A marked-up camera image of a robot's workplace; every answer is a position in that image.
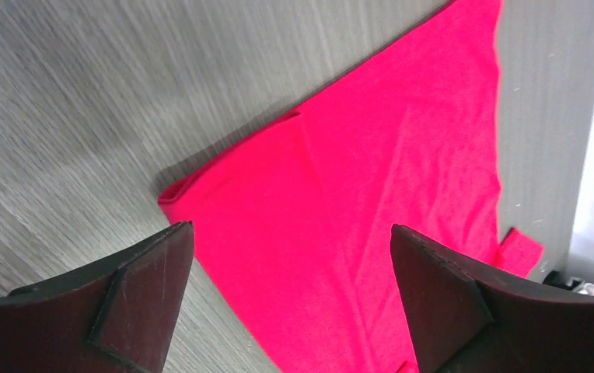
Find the red garment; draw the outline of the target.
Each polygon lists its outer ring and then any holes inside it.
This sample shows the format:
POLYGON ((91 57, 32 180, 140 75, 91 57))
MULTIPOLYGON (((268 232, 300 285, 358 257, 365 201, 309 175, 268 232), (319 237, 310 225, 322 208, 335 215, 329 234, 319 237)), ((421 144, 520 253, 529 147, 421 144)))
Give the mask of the red garment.
POLYGON ((498 236, 500 13, 450 2, 159 195, 281 371, 417 370, 395 224, 520 277, 540 261, 519 230, 498 236))

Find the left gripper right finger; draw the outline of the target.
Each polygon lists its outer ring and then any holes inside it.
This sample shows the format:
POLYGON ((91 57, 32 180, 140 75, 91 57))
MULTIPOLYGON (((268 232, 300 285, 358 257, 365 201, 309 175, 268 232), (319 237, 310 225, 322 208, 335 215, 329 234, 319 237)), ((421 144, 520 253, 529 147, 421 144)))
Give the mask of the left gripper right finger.
POLYGON ((403 225, 390 254, 421 372, 594 372, 594 296, 529 281, 403 225))

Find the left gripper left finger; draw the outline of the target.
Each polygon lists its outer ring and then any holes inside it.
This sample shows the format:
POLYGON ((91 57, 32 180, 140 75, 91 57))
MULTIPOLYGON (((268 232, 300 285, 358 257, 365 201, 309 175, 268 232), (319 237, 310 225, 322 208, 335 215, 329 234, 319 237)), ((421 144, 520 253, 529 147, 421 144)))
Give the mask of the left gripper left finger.
POLYGON ((161 372, 193 258, 181 222, 0 297, 0 372, 161 372))

